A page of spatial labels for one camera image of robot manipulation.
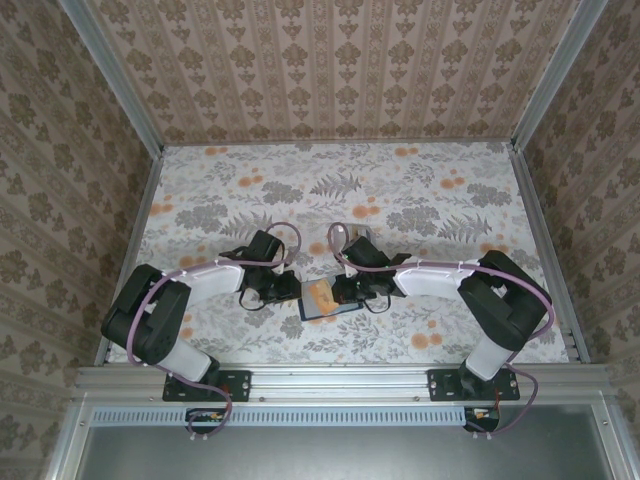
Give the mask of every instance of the floral tablecloth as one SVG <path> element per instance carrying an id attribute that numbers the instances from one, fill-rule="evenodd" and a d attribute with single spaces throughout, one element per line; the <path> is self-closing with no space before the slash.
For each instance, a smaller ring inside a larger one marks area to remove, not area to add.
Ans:
<path id="1" fill-rule="evenodd" d="M 300 144 L 170 147 L 138 263 L 174 270 L 246 245 L 258 228 L 294 223 L 301 280 L 339 273 L 326 242 L 333 221 L 365 224 L 389 257 L 467 260 L 508 253 L 544 284 L 506 143 Z M 275 230 L 290 245 L 295 236 Z M 296 303 L 248 312 L 238 294 L 185 315 L 181 337 L 230 363 L 459 363 L 480 327 L 462 301 L 394 299 L 300 322 Z M 110 362 L 126 357 L 119 347 Z M 559 328 L 530 342 L 521 362 L 567 361 Z"/>

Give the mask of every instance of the wire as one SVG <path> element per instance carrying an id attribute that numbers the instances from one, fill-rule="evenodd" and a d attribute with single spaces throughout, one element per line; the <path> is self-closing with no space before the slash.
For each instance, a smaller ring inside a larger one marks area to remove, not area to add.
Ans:
<path id="1" fill-rule="evenodd" d="M 363 300 L 362 303 L 364 303 L 364 306 L 366 307 L 367 310 L 369 310 L 371 313 L 377 315 L 379 313 L 384 313 L 384 312 L 386 312 L 387 310 L 389 310 L 391 308 L 391 295 L 387 295 L 387 308 L 385 308 L 384 310 L 377 310 L 377 311 L 376 310 L 372 310 L 366 300 Z"/>
<path id="2" fill-rule="evenodd" d="M 151 299 L 154 297 L 154 295 L 156 294 L 156 292 L 158 290 L 160 290 L 160 288 L 167 283 L 169 280 L 174 279 L 176 277 L 180 277 L 183 275 L 186 275 L 188 273 L 195 273 L 195 272 L 199 272 L 201 270 L 206 270 L 212 266 L 219 266 L 219 265 L 246 265 L 246 266 L 260 266 L 260 267 L 277 267 L 278 265 L 282 265 L 284 263 L 291 263 L 294 259 L 294 257 L 298 254 L 298 252 L 300 251 L 300 248 L 302 247 L 302 234 L 300 233 L 300 230 L 298 230 L 298 228 L 296 228 L 295 225 L 292 225 L 289 222 L 275 222 L 272 223 L 271 225 L 269 225 L 266 228 L 266 232 L 268 232 L 269 230 L 271 230 L 273 227 L 277 226 L 277 225 L 283 225 L 286 227 L 291 228 L 296 236 L 298 237 L 298 243 L 296 244 L 295 248 L 289 253 L 289 255 L 287 256 L 287 258 L 283 258 L 281 260 L 275 261 L 275 262 L 255 262 L 255 261 L 251 261 L 251 260 L 228 260 L 228 259 L 217 259 L 213 262 L 207 262 L 207 263 L 203 263 L 200 265 L 195 265 L 193 267 L 189 267 L 186 268 L 184 270 L 176 270 L 174 272 L 170 272 L 167 275 L 164 275 L 160 280 L 158 280 L 155 285 L 153 285 L 149 291 L 147 292 L 147 294 L 144 296 L 144 298 L 142 299 L 142 302 L 140 303 L 140 307 L 138 308 L 138 311 L 136 312 L 135 316 L 133 317 L 133 322 L 131 322 L 131 328 L 129 329 L 129 334 L 127 335 L 127 343 L 126 343 L 126 350 L 127 350 L 127 359 L 129 360 L 130 363 L 132 363 L 133 365 L 142 365 L 143 362 L 139 362 L 138 360 L 136 360 L 136 358 L 133 356 L 133 341 L 136 335 L 136 331 L 138 330 L 138 325 L 140 325 L 140 320 L 142 319 L 142 314 L 144 313 L 145 309 L 147 308 L 147 305 L 149 305 L 149 303 L 151 302 Z M 185 385 L 188 385 L 190 387 L 193 388 L 200 388 L 202 390 L 210 390 L 212 392 L 215 392 L 219 395 L 222 395 L 222 397 L 226 400 L 227 402 L 227 407 L 226 407 L 226 411 L 227 414 L 225 415 L 225 417 L 222 419 L 222 421 L 220 422 L 220 424 L 214 428 L 211 433 L 209 435 L 215 435 L 216 433 L 218 433 L 220 430 L 222 430 L 224 428 L 224 426 L 226 425 L 227 421 L 229 420 L 229 417 L 231 416 L 231 411 L 233 409 L 233 402 L 231 401 L 231 397 L 229 396 L 229 394 L 221 389 L 219 389 L 218 387 L 214 387 L 212 385 L 205 385 L 202 383 L 196 383 L 196 382 L 192 382 L 190 380 L 187 380 L 186 378 L 184 378 L 182 375 L 178 375 L 176 373 L 171 372 L 170 370 L 161 367 L 160 365 L 155 365 L 156 368 L 162 370 L 163 372 L 173 375 L 173 377 L 184 383 Z"/>
<path id="3" fill-rule="evenodd" d="M 342 252 L 338 249 L 338 247 L 336 246 L 334 240 L 333 240 L 333 230 L 337 227 L 342 228 L 345 233 L 346 233 L 346 238 L 348 241 L 349 235 L 348 235 L 348 231 L 347 231 L 347 226 L 344 223 L 341 222 L 334 222 L 331 224 L 331 226 L 329 226 L 329 231 L 327 232 L 327 240 L 329 242 L 329 248 L 331 248 L 331 252 L 333 253 L 333 255 L 336 257 L 336 259 L 338 260 L 338 262 L 342 263 L 343 265 L 348 265 L 351 268 L 361 271 L 361 272 L 372 272 L 372 273 L 376 273 L 376 272 L 388 272 L 388 271 L 393 271 L 393 270 L 404 270 L 407 268 L 420 268 L 420 267 L 429 267 L 429 268 L 439 268 L 439 269 L 452 269 L 452 268 L 457 268 L 459 270 L 473 270 L 476 272 L 481 272 L 481 273 L 486 273 L 488 275 L 493 275 L 496 277 L 500 277 L 504 280 L 508 280 L 512 283 L 515 283 L 516 285 L 524 288 L 525 290 L 528 290 L 529 292 L 531 292 L 538 300 L 540 300 L 540 302 L 544 305 L 544 307 L 547 309 L 547 312 L 549 313 L 549 319 L 547 320 L 547 323 L 545 323 L 542 328 L 540 328 L 539 330 L 535 331 L 528 340 L 533 340 L 534 338 L 538 338 L 541 335 L 544 335 L 546 332 L 548 332 L 551 327 L 553 326 L 555 319 L 556 319 L 556 312 L 553 308 L 553 305 L 551 305 L 551 302 L 549 302 L 549 300 L 547 300 L 547 297 L 545 297 L 542 292 L 536 288 L 535 286 L 531 285 L 528 282 L 525 282 L 524 280 L 515 277 L 513 275 L 510 275 L 508 273 L 505 272 L 501 272 L 500 270 L 495 270 L 493 268 L 486 268 L 486 267 L 481 267 L 479 265 L 473 265 L 470 263 L 455 263 L 455 262 L 433 262 L 433 261 L 429 261 L 429 260 L 421 260 L 419 263 L 403 263 L 401 265 L 393 265 L 393 266 L 389 266 L 389 267 L 385 267 L 385 268 L 369 268 L 369 267 L 361 267 L 360 265 L 356 265 L 352 262 L 350 262 L 348 259 L 346 259 L 344 257 L 344 255 L 342 255 Z M 516 375 L 522 375 L 524 377 L 527 377 L 528 379 L 530 379 L 533 382 L 533 392 L 531 393 L 531 397 L 529 398 L 529 400 L 527 401 L 527 403 L 525 404 L 524 408 L 522 409 L 522 411 L 518 414 L 518 416 L 511 422 L 509 423 L 509 425 L 507 425 L 506 427 L 500 428 L 494 432 L 491 433 L 491 435 L 495 435 L 495 434 L 500 434 L 500 433 L 505 433 L 508 432 L 509 430 L 511 430 L 513 427 L 516 426 L 516 424 L 522 419 L 522 417 L 524 417 L 524 415 L 529 411 L 529 409 L 531 408 L 531 405 L 533 405 L 533 402 L 536 399 L 536 396 L 538 395 L 538 381 L 535 379 L 535 377 L 533 375 L 530 375 L 526 372 L 523 372 L 522 370 L 518 370 L 517 368 L 515 368 L 513 365 L 511 365 L 509 362 L 511 362 L 516 355 L 518 355 L 518 352 L 513 352 L 513 354 L 507 359 L 507 361 L 505 362 L 505 366 L 506 368 L 508 368 L 509 370 L 511 370 L 513 373 L 515 373 Z M 481 432 L 484 431 L 484 429 L 482 429 L 481 427 L 479 427 L 478 425 L 472 423 L 472 422 L 467 422 L 469 425 L 471 425 L 474 428 L 477 428 L 478 430 L 480 430 Z"/>
<path id="4" fill-rule="evenodd" d="M 242 292 L 240 292 L 240 297 L 238 298 L 238 305 L 240 305 L 242 308 L 244 308 L 247 312 L 257 312 L 259 310 L 262 310 L 264 307 L 267 306 L 266 303 L 263 303 L 262 305 L 260 305 L 259 307 L 256 308 L 247 308 L 242 304 L 242 299 L 244 298 L 244 294 L 245 294 L 246 290 L 243 290 Z"/>
<path id="5" fill-rule="evenodd" d="M 531 406 L 533 405 L 533 402 L 535 401 L 536 397 L 538 396 L 539 384 L 538 384 L 538 380 L 536 380 L 536 378 L 533 375 L 531 375 L 531 374 L 529 374 L 527 372 L 524 372 L 524 371 L 522 371 L 520 369 L 517 369 L 516 367 L 514 367 L 513 365 L 511 365 L 509 363 L 505 363 L 505 366 L 509 370 L 511 370 L 513 373 L 515 373 L 516 375 L 522 375 L 523 377 L 527 377 L 529 380 L 531 380 L 531 382 L 533 383 L 533 391 L 531 392 L 531 396 L 529 397 L 529 400 L 527 400 L 527 403 L 525 403 L 523 409 L 520 410 L 520 413 L 518 413 L 516 418 L 514 418 L 505 427 L 498 428 L 497 430 L 494 430 L 493 432 L 487 432 L 480 425 L 477 425 L 477 424 L 475 424 L 473 422 L 467 421 L 468 425 L 471 425 L 473 428 L 475 428 L 476 430 L 478 430 L 481 433 L 486 434 L 487 436 L 500 435 L 502 433 L 507 433 L 509 430 L 511 430 L 513 427 L 515 427 L 516 424 L 520 420 L 522 420 L 522 417 L 524 417 L 527 414 L 527 412 L 531 409 Z"/>
<path id="6" fill-rule="evenodd" d="M 298 254 L 298 252 L 300 251 L 300 248 L 302 247 L 302 234 L 300 233 L 300 230 L 298 230 L 295 227 L 295 225 L 293 225 L 293 224 L 291 224 L 289 222 L 275 222 L 275 223 L 272 223 L 271 225 L 269 225 L 265 229 L 265 232 L 268 233 L 269 230 L 271 230 L 273 227 L 277 227 L 278 225 L 289 227 L 290 229 L 292 229 L 294 231 L 294 233 L 296 234 L 296 237 L 298 237 L 298 244 L 296 245 L 296 247 L 293 250 L 291 250 L 289 255 L 287 255 L 286 263 L 288 263 L 290 265 L 293 262 L 294 257 Z"/>
<path id="7" fill-rule="evenodd" d="M 155 365 L 155 367 L 158 370 L 162 370 L 163 372 L 165 372 L 165 373 L 167 373 L 169 375 L 172 375 L 173 378 L 175 378 L 176 380 L 184 383 L 185 385 L 188 385 L 188 386 L 193 387 L 193 388 L 201 388 L 203 390 L 210 390 L 210 391 L 212 391 L 214 393 L 217 393 L 218 395 L 221 395 L 225 399 L 225 401 L 227 403 L 226 408 L 225 408 L 226 414 L 225 414 L 224 418 L 220 421 L 218 426 L 215 427 L 211 432 L 207 433 L 207 435 L 208 436 L 215 435 L 215 434 L 219 433 L 220 430 L 222 430 L 225 427 L 225 425 L 229 421 L 229 418 L 231 418 L 231 413 L 233 412 L 233 402 L 231 401 L 231 395 L 229 395 L 227 392 L 225 392 L 221 388 L 214 387 L 213 385 L 205 385 L 203 383 L 196 383 L 196 382 L 192 382 L 191 380 L 187 380 L 182 375 L 178 375 L 177 373 L 173 373 L 171 370 L 169 370 L 167 368 L 164 368 L 164 367 L 162 367 L 160 365 Z M 199 435 L 198 433 L 193 431 L 192 423 L 193 423 L 193 416 L 189 418 L 189 422 L 187 423 L 187 430 L 192 435 Z"/>

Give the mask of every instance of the patterned wall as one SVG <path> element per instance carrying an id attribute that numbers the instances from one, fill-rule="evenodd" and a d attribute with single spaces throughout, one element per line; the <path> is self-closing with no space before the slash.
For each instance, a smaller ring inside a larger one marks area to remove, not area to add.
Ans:
<path id="1" fill-rule="evenodd" d="M 0 478 L 45 468 L 149 162 L 56 2 L 0 2 Z"/>
<path id="2" fill-rule="evenodd" d="M 595 361 L 640 439 L 640 2 L 610 0 L 526 157 Z"/>
<path id="3" fill-rule="evenodd" d="M 90 0 L 165 143 L 509 137 L 579 0 Z"/>

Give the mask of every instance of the ventilation grille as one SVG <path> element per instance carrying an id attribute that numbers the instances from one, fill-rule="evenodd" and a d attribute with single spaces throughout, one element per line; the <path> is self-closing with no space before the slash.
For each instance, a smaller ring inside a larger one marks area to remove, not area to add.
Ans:
<path id="1" fill-rule="evenodd" d="M 92 427 L 185 426 L 185 407 L 98 407 Z M 303 408 L 234 407 L 229 426 L 435 426 L 464 425 L 463 407 Z M 194 422 L 194 426 L 210 425 Z"/>

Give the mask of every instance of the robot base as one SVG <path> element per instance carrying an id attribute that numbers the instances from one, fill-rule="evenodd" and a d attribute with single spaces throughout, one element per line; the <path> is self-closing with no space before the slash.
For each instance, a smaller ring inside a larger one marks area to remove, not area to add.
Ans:
<path id="1" fill-rule="evenodd" d="M 248 402 L 251 393 L 250 370 L 217 370 L 215 381 L 209 381 L 207 376 L 201 383 L 214 385 L 224 390 L 236 402 Z M 224 398 L 211 390 L 193 388 L 167 375 L 162 391 L 165 402 L 224 402 Z"/>
<path id="2" fill-rule="evenodd" d="M 483 382 L 483 388 L 470 393 L 462 386 L 460 370 L 456 368 L 427 370 L 429 396 L 432 402 L 454 402 L 460 400 L 488 401 L 496 400 L 496 390 L 500 401 L 520 400 L 520 390 L 516 374 L 506 368 L 498 371 L 490 382 Z"/>

